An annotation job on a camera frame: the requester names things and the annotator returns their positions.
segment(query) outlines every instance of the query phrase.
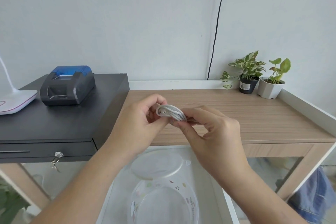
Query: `denim fabric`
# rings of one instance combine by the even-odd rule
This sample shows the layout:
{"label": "denim fabric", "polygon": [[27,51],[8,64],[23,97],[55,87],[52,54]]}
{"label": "denim fabric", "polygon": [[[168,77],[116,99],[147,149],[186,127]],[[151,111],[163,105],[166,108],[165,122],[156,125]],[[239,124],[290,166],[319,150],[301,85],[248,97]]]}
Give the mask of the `denim fabric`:
{"label": "denim fabric", "polygon": [[336,194],[322,167],[308,178],[288,204],[308,223],[320,224],[327,209],[336,203]]}

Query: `forearm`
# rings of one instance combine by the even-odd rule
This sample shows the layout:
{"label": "forearm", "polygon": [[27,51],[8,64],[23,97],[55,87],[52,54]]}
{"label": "forearm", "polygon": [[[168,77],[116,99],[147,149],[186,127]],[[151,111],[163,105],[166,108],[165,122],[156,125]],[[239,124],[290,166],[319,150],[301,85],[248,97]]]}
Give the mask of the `forearm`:
{"label": "forearm", "polygon": [[252,224],[307,224],[251,168],[234,184],[219,183]]}
{"label": "forearm", "polygon": [[107,141],[32,224],[95,223],[111,183],[128,161]]}

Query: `green plant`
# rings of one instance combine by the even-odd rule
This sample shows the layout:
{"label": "green plant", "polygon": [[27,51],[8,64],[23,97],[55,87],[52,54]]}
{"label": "green plant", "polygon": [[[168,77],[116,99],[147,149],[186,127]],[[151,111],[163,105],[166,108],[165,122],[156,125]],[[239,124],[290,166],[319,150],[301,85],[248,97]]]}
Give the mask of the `green plant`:
{"label": "green plant", "polygon": [[[248,80],[253,80],[256,76],[260,77],[262,76],[262,71],[266,71],[263,65],[265,65],[265,62],[262,61],[256,61],[255,58],[258,55],[258,51],[251,52],[247,54],[242,59],[236,59],[235,61],[228,64],[228,66],[234,66],[237,68],[240,68],[242,72],[237,73],[236,76],[230,76],[228,72],[224,71],[222,74],[222,77],[220,78],[222,82],[228,82],[229,79],[238,79],[240,76],[242,78],[247,78]],[[229,89],[232,87],[232,83],[225,84],[223,87],[225,89]]]}
{"label": "green plant", "polygon": [[12,186],[0,178],[0,223],[11,224],[16,214],[29,204],[17,193]]}
{"label": "green plant", "polygon": [[281,77],[291,68],[291,61],[285,58],[283,62],[281,62],[281,58],[277,58],[275,60],[270,60],[270,62],[274,65],[274,67],[270,68],[270,70],[273,71],[273,74],[266,81],[272,84],[279,84]]}

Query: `clear plastic lid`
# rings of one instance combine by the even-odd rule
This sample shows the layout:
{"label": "clear plastic lid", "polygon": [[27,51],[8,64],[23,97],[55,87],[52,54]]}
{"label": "clear plastic lid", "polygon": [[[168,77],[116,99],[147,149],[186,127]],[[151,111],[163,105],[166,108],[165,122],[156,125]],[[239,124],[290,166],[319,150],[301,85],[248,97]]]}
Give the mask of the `clear plastic lid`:
{"label": "clear plastic lid", "polygon": [[177,173],[183,164],[180,154],[169,150],[156,150],[139,156],[131,165],[140,179],[155,180]]}

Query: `wooden tabletop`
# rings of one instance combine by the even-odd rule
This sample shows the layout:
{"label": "wooden tabletop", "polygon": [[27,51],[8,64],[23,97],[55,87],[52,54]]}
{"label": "wooden tabletop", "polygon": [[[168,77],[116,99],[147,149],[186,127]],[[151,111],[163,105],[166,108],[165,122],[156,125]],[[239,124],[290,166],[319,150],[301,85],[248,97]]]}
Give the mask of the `wooden tabletop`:
{"label": "wooden tabletop", "polygon": [[[241,126],[243,144],[262,143],[323,143],[334,142],[335,137],[280,99],[264,99],[255,94],[246,95],[232,90],[131,90],[124,106],[158,93],[168,104],[178,108],[207,105],[235,118]],[[206,129],[195,126],[203,135]],[[154,139],[152,145],[184,145],[188,141],[182,132],[168,124]]]}

